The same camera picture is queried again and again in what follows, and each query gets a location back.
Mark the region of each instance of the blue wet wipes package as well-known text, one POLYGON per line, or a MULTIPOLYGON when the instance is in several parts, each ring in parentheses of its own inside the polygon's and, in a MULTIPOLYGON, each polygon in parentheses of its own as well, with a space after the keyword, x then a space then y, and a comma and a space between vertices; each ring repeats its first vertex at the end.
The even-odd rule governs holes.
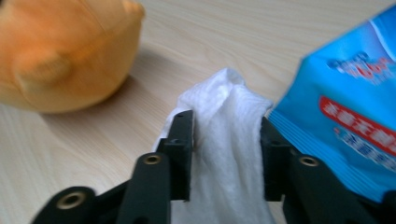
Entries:
POLYGON ((305 57, 269 120, 348 189, 396 190, 396 6, 305 57))

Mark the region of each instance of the wooden table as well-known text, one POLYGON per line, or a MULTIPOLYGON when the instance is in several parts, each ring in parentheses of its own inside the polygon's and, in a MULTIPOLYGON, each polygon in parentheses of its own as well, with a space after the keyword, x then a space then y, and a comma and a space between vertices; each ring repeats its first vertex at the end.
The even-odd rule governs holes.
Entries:
MULTIPOLYGON (((223 67, 277 102, 302 57, 393 1, 141 2, 147 17, 140 49, 110 99, 61 115, 0 105, 0 223, 29 223, 61 189, 88 186, 102 193, 129 178, 177 97, 223 67)), ((283 223, 278 206, 272 204, 283 223)))

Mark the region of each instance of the black plastic bracket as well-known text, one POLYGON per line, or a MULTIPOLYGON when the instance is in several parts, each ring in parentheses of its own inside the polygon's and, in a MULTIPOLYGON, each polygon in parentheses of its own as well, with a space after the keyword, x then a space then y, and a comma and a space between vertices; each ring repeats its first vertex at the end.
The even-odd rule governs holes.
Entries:
POLYGON ((132 178, 102 195, 72 187, 54 195, 33 224, 169 224, 170 202, 190 198, 193 112, 175 115, 156 152, 136 161, 132 178))
POLYGON ((289 224, 396 223, 396 191, 374 203, 348 190, 319 158, 301 154, 262 119, 264 198, 283 201, 289 224))

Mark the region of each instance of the light wood surface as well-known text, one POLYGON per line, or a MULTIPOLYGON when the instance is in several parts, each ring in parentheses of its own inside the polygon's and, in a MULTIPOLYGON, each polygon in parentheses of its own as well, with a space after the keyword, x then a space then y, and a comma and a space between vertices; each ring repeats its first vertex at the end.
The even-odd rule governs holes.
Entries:
MULTIPOLYGON (((0 105, 0 223, 29 223, 59 190, 87 186, 100 194, 129 178, 177 97, 223 67, 277 102, 302 57, 392 2, 141 0, 140 49, 110 99, 62 115, 0 105)), ((279 204, 272 207, 283 223, 279 204)))

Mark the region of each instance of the white tissue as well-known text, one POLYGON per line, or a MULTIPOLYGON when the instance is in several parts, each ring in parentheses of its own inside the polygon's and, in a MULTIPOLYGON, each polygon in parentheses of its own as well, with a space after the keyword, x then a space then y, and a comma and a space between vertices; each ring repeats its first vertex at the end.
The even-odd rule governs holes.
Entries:
POLYGON ((194 111, 191 200, 172 202, 173 224, 275 223, 263 198, 260 146, 271 106, 229 68, 179 96, 159 137, 167 136, 175 114, 194 111))

